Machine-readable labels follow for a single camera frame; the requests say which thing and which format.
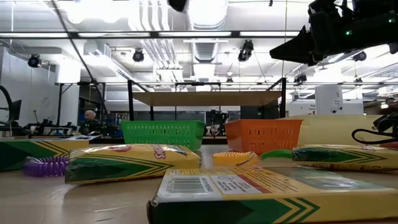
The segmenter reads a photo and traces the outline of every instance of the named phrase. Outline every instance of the pipe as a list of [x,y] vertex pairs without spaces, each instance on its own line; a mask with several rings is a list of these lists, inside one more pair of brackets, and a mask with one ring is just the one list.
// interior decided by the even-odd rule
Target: pipe
[[[161,30],[160,24],[159,24],[159,5],[157,0],[152,0],[152,25],[154,26],[155,30]],[[165,49],[167,60],[169,61],[171,67],[175,67],[174,62],[172,61],[172,56],[170,54],[170,51],[168,50],[165,41],[164,40],[155,40],[156,44],[159,46],[160,45]]]
[[[160,0],[160,6],[162,11],[162,27],[163,30],[170,30],[169,27],[169,5],[167,4],[167,0]],[[166,48],[171,52],[172,61],[174,62],[175,68],[180,68],[180,64],[177,59],[177,54],[174,50],[174,44],[172,39],[165,40]]]
[[[223,30],[228,9],[228,0],[192,0],[189,2],[187,18],[191,30]],[[212,62],[218,51],[218,44],[195,43],[193,54],[199,62]]]
[[[131,0],[132,2],[132,15],[134,15],[133,18],[129,19],[129,27],[131,30],[139,30],[142,31],[144,28],[141,25],[141,17],[140,17],[140,5],[138,0]],[[157,59],[154,55],[154,52],[152,49],[148,47],[147,41],[146,40],[140,40],[140,44],[142,47],[146,50],[148,53],[150,59],[157,65],[157,68],[161,68],[161,64],[159,63],[159,59]]]
[[[152,27],[149,24],[149,0],[141,0],[142,3],[142,26],[144,26],[144,30],[152,30]],[[159,45],[157,42],[152,39],[149,40],[149,43],[151,44],[152,49],[155,52],[155,56],[159,58],[161,64],[163,65],[164,68],[168,67],[167,61],[164,58],[163,52],[161,49],[159,49]]]

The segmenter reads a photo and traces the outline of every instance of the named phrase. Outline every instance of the man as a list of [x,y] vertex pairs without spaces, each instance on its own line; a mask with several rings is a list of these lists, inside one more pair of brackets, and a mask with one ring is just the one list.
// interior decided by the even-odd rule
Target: man
[[95,120],[95,113],[92,110],[88,110],[85,113],[86,121],[94,121]]
[[84,135],[88,135],[89,133],[96,131],[100,132],[100,123],[95,120],[95,112],[92,110],[88,110],[85,113],[86,122],[80,128],[80,133]]

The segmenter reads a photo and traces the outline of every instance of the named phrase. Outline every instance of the green object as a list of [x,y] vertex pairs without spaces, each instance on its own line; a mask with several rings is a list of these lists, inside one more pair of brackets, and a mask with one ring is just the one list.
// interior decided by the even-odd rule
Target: green object
[[285,149],[278,149],[278,150],[273,150],[271,152],[266,152],[261,154],[260,158],[261,159],[267,159],[267,158],[272,158],[272,157],[279,157],[279,158],[292,158],[292,151],[290,150],[285,150]]
[[26,157],[68,156],[69,151],[88,147],[86,140],[20,139],[0,141],[0,171],[19,170]]
[[126,144],[171,144],[197,151],[205,124],[200,121],[123,121]]

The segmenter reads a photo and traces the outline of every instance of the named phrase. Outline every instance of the metal frame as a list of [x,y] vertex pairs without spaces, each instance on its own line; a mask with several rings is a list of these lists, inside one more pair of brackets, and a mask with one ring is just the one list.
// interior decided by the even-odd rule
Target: metal frame
[[[177,92],[177,87],[179,85],[190,85],[190,86],[205,86],[205,85],[218,85],[219,90],[221,91],[221,83],[220,82],[180,82],[180,83],[175,83],[175,92]],[[175,111],[174,111],[174,119],[177,120],[177,106],[175,106]]]
[[[102,123],[102,121],[103,121],[103,117],[104,117],[104,111],[106,110],[106,107],[105,107],[105,91],[106,91],[106,83],[103,83],[103,82],[99,82],[99,83],[97,83],[97,85],[98,84],[101,84],[102,86],[103,86],[103,91],[102,91],[102,97],[101,97],[101,101],[102,102],[100,102],[100,110],[101,110],[101,113],[99,114],[99,121],[100,121],[100,123]],[[58,116],[58,118],[57,118],[57,126],[59,126],[60,125],[60,118],[61,118],[61,105],[62,105],[62,95],[67,91],[67,90],[69,90],[69,88],[71,87],[71,86],[73,86],[73,85],[81,85],[81,84],[79,84],[79,83],[56,83],[55,85],[59,85],[60,86],[60,91],[59,91],[59,95],[58,95],[58,111],[57,111],[57,116]]]
[[[299,30],[162,30],[162,31],[111,31],[69,32],[72,39],[277,39],[294,38]],[[0,39],[69,39],[66,32],[0,32]]]
[[[149,92],[146,88],[144,88],[142,85],[139,83],[135,82],[134,80],[128,80],[127,81],[127,90],[129,94],[129,118],[130,121],[134,121],[134,102],[133,102],[133,93],[132,93],[132,86],[136,85],[138,86],[141,90],[144,90],[144,92]],[[154,120],[154,107],[150,107],[150,120]]]
[[[280,109],[279,109],[279,117],[284,118],[286,116],[286,86],[287,86],[287,79],[286,78],[281,78],[277,82],[275,82],[273,85],[271,85],[266,91],[271,91],[273,88],[275,88],[277,85],[282,84],[282,101],[280,103]],[[134,82],[132,80],[127,81],[127,87],[128,87],[128,92],[129,92],[129,114],[130,114],[130,121],[134,121],[134,104],[133,104],[133,92],[132,92],[132,86],[134,85]],[[177,92],[177,87],[179,85],[183,86],[205,86],[205,85],[218,85],[219,90],[221,91],[221,83],[220,82],[178,82],[174,83],[175,87],[175,92]],[[264,118],[264,109],[265,105],[262,106],[262,117]],[[177,106],[175,106],[174,110],[174,118],[177,120]],[[150,120],[154,120],[154,107],[150,106]]]
[[[272,84],[266,91],[271,91],[273,88],[275,88],[277,85],[281,84],[282,86],[282,93],[280,93],[282,96],[282,100],[280,101],[280,106],[279,106],[279,118],[285,118],[286,117],[286,86],[287,86],[287,79],[286,78],[280,78],[278,81],[276,81],[274,84]],[[265,105],[261,106],[262,111],[261,111],[261,117],[264,119],[264,111],[265,111]]]

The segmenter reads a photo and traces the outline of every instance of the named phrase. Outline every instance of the workbench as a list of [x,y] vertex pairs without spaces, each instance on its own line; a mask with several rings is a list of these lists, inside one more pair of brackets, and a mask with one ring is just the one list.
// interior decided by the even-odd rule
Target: workbench
[[[211,155],[225,145],[200,149],[202,167],[213,167]],[[290,159],[268,159],[263,167],[292,167]],[[339,172],[345,177],[398,189],[398,174]],[[67,185],[63,177],[35,178],[21,171],[0,173],[2,224],[147,224],[146,203],[156,193],[161,178],[88,185]],[[398,223],[398,219],[350,223]]]

